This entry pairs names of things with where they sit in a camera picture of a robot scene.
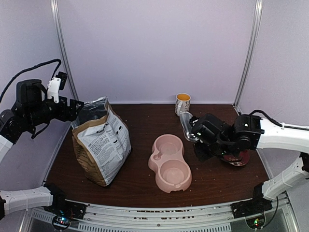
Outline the silver metal scoop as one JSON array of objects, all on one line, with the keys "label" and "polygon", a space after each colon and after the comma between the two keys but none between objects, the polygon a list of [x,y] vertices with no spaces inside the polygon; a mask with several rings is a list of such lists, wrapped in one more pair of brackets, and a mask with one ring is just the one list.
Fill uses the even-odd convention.
[{"label": "silver metal scoop", "polygon": [[183,112],[180,115],[180,122],[185,139],[192,143],[196,143],[199,139],[192,133],[192,126],[190,125],[190,119],[192,117],[193,115],[190,112]]}]

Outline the brown pet food bag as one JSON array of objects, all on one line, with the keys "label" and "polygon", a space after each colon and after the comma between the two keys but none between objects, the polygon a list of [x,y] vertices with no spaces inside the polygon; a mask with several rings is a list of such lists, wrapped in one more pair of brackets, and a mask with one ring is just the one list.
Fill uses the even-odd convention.
[{"label": "brown pet food bag", "polygon": [[108,186],[132,150],[127,125],[101,97],[86,102],[71,127],[74,153],[86,178]]}]

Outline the pink double pet bowl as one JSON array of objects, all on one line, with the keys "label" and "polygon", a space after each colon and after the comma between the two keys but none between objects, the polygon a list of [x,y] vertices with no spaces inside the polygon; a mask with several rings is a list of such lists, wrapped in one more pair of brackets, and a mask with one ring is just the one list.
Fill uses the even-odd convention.
[{"label": "pink double pet bowl", "polygon": [[155,173],[155,182],[166,193],[186,191],[192,182],[192,173],[184,160],[181,139],[172,134],[156,138],[148,167]]}]

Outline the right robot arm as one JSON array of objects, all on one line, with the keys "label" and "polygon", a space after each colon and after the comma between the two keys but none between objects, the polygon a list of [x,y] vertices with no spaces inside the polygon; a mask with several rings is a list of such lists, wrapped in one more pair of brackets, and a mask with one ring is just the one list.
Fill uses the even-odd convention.
[{"label": "right robot arm", "polygon": [[247,204],[251,213],[258,213],[266,201],[274,200],[309,176],[308,127],[279,123],[261,110],[239,115],[233,125],[213,114],[193,116],[189,125],[191,133],[199,140],[197,152],[226,162],[241,161],[240,154],[247,150],[276,148],[300,153],[288,168],[254,188],[253,199]]}]

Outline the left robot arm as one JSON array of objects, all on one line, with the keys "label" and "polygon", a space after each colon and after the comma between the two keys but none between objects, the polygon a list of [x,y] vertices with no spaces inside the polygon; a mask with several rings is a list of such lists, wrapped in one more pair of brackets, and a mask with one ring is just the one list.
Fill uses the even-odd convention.
[{"label": "left robot arm", "polygon": [[[48,88],[41,80],[21,81],[16,86],[16,101],[11,109],[0,115],[0,157],[3,159],[25,132],[36,138],[44,130],[36,127],[49,126],[53,119],[62,122],[74,121],[84,102],[68,100],[58,95],[63,84],[60,78],[52,78]],[[54,184],[16,191],[1,191],[0,217],[20,210],[35,207],[51,207],[58,214],[66,214],[70,207],[64,192]]]}]

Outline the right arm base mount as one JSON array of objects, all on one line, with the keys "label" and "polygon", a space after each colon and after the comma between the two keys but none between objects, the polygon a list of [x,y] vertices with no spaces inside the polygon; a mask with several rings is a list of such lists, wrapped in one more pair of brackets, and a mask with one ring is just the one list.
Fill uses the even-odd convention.
[{"label": "right arm base mount", "polygon": [[234,218],[245,218],[250,229],[259,230],[266,225],[265,212],[273,208],[269,200],[247,200],[230,205]]}]

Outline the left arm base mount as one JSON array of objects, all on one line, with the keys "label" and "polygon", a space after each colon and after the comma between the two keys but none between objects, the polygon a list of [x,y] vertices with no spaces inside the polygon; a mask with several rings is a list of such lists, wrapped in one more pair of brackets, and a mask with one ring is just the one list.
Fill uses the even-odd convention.
[{"label": "left arm base mount", "polygon": [[65,201],[60,206],[44,206],[45,211],[53,213],[52,226],[57,231],[64,231],[71,226],[78,226],[79,220],[84,219],[87,206],[83,203]]}]

